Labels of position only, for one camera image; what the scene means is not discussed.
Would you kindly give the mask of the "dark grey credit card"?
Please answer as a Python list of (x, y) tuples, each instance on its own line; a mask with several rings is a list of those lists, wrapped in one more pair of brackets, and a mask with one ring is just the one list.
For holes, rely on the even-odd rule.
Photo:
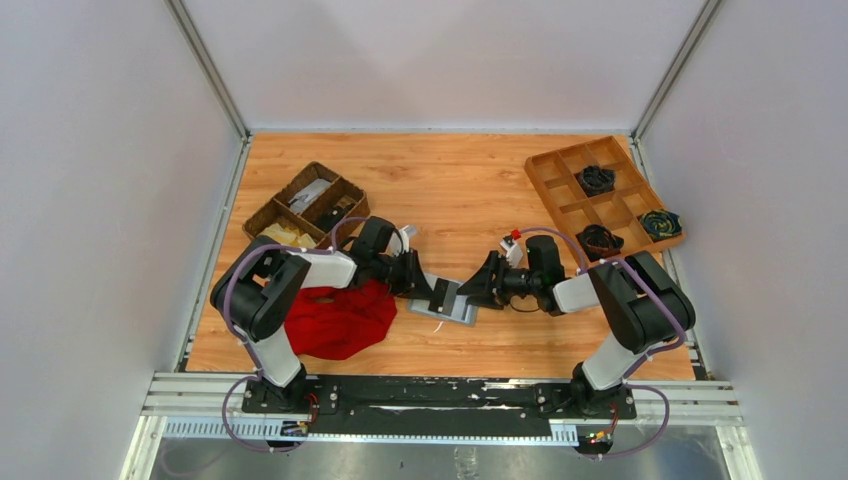
[(455, 298), (456, 285), (447, 279), (438, 278), (433, 287), (428, 310), (440, 315), (449, 315), (453, 311)]

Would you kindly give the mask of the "grey card holder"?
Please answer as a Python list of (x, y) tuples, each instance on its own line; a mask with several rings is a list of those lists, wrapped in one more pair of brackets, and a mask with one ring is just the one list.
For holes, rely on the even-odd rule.
[(424, 276), (435, 293), (435, 299), (410, 299), (407, 302), (408, 312), (469, 327), (475, 325), (478, 307), (469, 303), (468, 296), (459, 294), (461, 282), (430, 273)]

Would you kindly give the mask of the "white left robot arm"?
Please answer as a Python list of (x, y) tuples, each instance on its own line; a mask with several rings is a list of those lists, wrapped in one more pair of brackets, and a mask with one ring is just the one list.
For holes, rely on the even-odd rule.
[(284, 330), (303, 289), (346, 289), (375, 280), (393, 296), (434, 298), (405, 232), (371, 216), (351, 246), (343, 249), (337, 232), (350, 222), (343, 219), (334, 226), (331, 245), (325, 249), (287, 246), (260, 235), (213, 286), (209, 302), (244, 345), (256, 368), (254, 381), (286, 391), (305, 377), (305, 367)]

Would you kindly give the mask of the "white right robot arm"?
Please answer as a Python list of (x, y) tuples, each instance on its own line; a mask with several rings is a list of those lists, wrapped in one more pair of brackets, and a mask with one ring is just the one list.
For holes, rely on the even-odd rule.
[[(527, 238), (520, 244), (522, 234)], [(575, 367), (571, 391), (586, 398), (615, 392), (650, 357), (684, 343), (696, 322), (694, 307), (646, 251), (608, 257), (595, 266), (582, 259), (576, 274), (567, 276), (555, 241), (559, 234), (547, 227), (513, 231), (502, 251), (491, 251), (458, 293), (489, 309), (531, 296), (551, 316), (600, 308), (610, 333)]]

